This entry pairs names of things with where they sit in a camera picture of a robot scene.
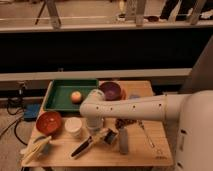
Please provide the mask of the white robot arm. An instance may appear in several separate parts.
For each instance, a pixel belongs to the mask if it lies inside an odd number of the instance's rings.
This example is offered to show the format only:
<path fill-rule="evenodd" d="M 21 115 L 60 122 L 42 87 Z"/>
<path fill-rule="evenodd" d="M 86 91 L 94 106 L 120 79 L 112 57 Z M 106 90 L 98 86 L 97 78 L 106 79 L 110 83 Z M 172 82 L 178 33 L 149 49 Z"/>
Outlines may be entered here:
<path fill-rule="evenodd" d="M 213 90 L 106 101 L 104 93 L 94 89 L 79 111 L 91 127 L 106 117 L 178 120 L 174 171 L 213 171 Z"/>

